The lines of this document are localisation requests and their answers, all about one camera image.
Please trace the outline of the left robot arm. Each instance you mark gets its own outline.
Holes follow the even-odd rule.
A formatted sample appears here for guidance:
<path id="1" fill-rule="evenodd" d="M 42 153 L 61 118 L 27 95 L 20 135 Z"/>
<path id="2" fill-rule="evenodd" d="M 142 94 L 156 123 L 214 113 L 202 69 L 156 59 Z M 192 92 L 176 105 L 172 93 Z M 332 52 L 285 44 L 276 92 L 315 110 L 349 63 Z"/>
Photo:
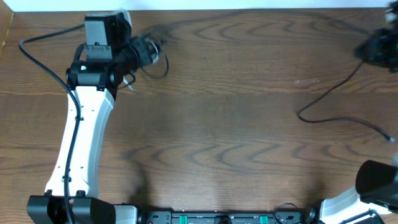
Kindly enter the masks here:
<path id="1" fill-rule="evenodd" d="M 87 14 L 86 40 L 60 83 L 68 114 L 55 168 L 43 195 L 32 195 L 27 213 L 34 223 L 140 223 L 138 208 L 98 197 L 98 167 L 104 131 L 126 75 L 156 63 L 160 47 L 132 36 L 125 10 Z"/>

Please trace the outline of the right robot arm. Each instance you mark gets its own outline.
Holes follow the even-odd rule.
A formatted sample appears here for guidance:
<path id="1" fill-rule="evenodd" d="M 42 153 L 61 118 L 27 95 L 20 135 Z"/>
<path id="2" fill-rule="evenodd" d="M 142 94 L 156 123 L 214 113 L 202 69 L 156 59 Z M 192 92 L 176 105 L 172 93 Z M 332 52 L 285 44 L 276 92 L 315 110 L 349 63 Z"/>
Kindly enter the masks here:
<path id="1" fill-rule="evenodd" d="M 363 62 L 397 71 L 397 28 L 378 29 L 354 50 Z M 368 160 L 355 185 L 321 202 L 315 223 L 382 223 L 381 215 L 397 213 L 397 155 L 390 164 Z"/>

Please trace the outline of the clear tape piece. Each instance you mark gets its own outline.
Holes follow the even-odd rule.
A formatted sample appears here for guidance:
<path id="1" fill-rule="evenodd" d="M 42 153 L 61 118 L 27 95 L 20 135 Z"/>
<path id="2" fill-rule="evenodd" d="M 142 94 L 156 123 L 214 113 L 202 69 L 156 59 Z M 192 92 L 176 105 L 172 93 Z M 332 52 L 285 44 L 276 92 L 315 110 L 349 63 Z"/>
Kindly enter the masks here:
<path id="1" fill-rule="evenodd" d="M 319 83 L 320 81 L 317 78 L 311 78 L 311 79 L 301 79 L 301 80 L 295 80 L 295 84 L 300 84 L 300 85 L 312 85 Z"/>

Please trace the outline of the wooden board at edge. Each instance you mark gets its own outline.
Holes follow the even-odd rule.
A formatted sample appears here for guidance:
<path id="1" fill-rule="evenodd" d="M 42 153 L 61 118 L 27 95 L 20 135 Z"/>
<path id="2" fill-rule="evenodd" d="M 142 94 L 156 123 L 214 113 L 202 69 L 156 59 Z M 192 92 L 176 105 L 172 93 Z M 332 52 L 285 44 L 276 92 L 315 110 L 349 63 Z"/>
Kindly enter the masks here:
<path id="1" fill-rule="evenodd" d="M 14 18 L 14 12 L 7 6 L 7 4 L 3 0 L 1 0 L 0 10 L 0 51 L 2 54 L 2 51 L 6 44 L 7 35 L 9 33 L 9 29 Z"/>

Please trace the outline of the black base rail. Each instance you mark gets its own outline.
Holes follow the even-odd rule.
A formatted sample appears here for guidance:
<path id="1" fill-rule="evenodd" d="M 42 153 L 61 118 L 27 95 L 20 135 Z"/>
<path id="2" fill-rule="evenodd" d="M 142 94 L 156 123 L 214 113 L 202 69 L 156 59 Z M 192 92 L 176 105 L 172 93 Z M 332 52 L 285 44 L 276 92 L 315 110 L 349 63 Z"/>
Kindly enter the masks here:
<path id="1" fill-rule="evenodd" d="M 304 224 L 312 223 L 315 210 L 281 207 L 268 212 L 193 212 L 147 210 L 138 213 L 137 224 Z"/>

